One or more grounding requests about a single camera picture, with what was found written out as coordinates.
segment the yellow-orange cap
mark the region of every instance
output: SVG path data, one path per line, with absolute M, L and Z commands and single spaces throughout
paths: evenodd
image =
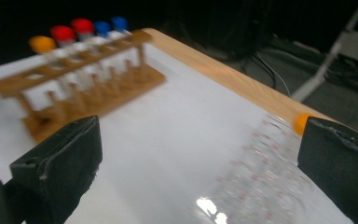
M 313 115 L 309 113 L 303 113 L 297 116 L 295 122 L 293 123 L 293 129 L 298 135 L 302 136 L 304 134 L 305 125 L 307 124 L 307 119 L 312 116 Z
M 36 53 L 47 53 L 57 48 L 56 43 L 50 37 L 37 35 L 32 37 L 29 42 L 31 49 Z

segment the gray floor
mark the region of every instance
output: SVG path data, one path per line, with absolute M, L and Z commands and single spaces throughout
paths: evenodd
M 294 92 L 302 83 L 312 77 L 318 68 L 317 63 L 302 60 L 278 49 L 266 48 L 261 49 L 258 53 L 280 75 L 290 93 Z M 267 86 L 272 85 L 271 77 L 251 60 L 227 63 L 227 65 L 242 71 L 247 76 Z M 289 94 L 283 82 L 277 77 L 276 90 L 286 95 Z M 326 81 L 303 104 L 358 131 L 358 90 L 352 87 L 346 86 L 341 82 L 332 83 Z

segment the orange object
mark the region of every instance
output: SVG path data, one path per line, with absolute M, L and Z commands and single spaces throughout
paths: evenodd
M 296 118 L 295 122 L 293 123 L 293 129 L 295 130 L 295 132 L 302 136 L 304 134 L 304 130 L 305 130 L 305 125 L 307 124 L 307 120 L 309 117 L 312 117 L 312 114 L 309 113 L 303 113 L 298 115 L 298 117 Z
M 37 35 L 29 40 L 31 49 L 36 53 L 47 53 L 57 48 L 55 41 L 46 36 Z

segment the black object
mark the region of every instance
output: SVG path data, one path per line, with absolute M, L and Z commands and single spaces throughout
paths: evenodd
M 309 118 L 298 168 L 354 223 L 358 223 L 358 133 L 335 122 Z
M 0 213 L 11 210 L 12 220 L 0 223 L 64 223 L 90 188 L 102 159 L 97 116 L 65 125 L 10 164 L 13 178 L 3 187 Z

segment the table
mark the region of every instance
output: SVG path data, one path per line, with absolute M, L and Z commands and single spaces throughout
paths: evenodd
M 67 223 L 198 223 L 191 215 L 196 200 L 229 171 L 229 162 L 268 112 L 288 121 L 299 112 L 325 118 L 156 30 L 145 30 L 154 37 L 145 48 L 146 61 L 167 82 L 101 118 L 103 162 Z M 2 65 L 0 77 L 41 60 Z M 0 99 L 3 182 L 10 179 L 8 165 L 34 145 L 20 117 L 15 102 Z M 304 223 L 351 223 L 317 193 Z

